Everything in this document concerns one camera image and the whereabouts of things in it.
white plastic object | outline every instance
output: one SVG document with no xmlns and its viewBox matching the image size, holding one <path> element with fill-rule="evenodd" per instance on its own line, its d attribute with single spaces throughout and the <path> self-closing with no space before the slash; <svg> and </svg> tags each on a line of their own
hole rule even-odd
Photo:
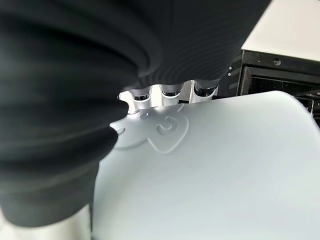
<svg viewBox="0 0 320 240">
<path fill-rule="evenodd" d="M 171 105 L 176 105 L 179 103 L 179 98 L 180 98 L 181 92 L 179 92 L 175 96 L 167 96 L 164 95 L 164 93 L 161 91 L 161 103 L 162 106 L 171 106 Z"/>
<path fill-rule="evenodd" d="M 320 131 L 292 96 L 156 107 L 112 127 L 95 240 L 320 239 Z"/>
<path fill-rule="evenodd" d="M 194 103 L 211 101 L 212 97 L 214 95 L 217 95 L 216 94 L 217 88 L 216 88 L 209 96 L 199 96 L 195 93 L 195 84 L 196 84 L 196 82 L 192 81 L 189 103 L 194 104 Z"/>
<path fill-rule="evenodd" d="M 136 110 L 151 108 L 151 94 L 149 94 L 149 97 L 145 100 L 135 100 L 134 98 L 132 98 L 132 100 Z"/>
</svg>

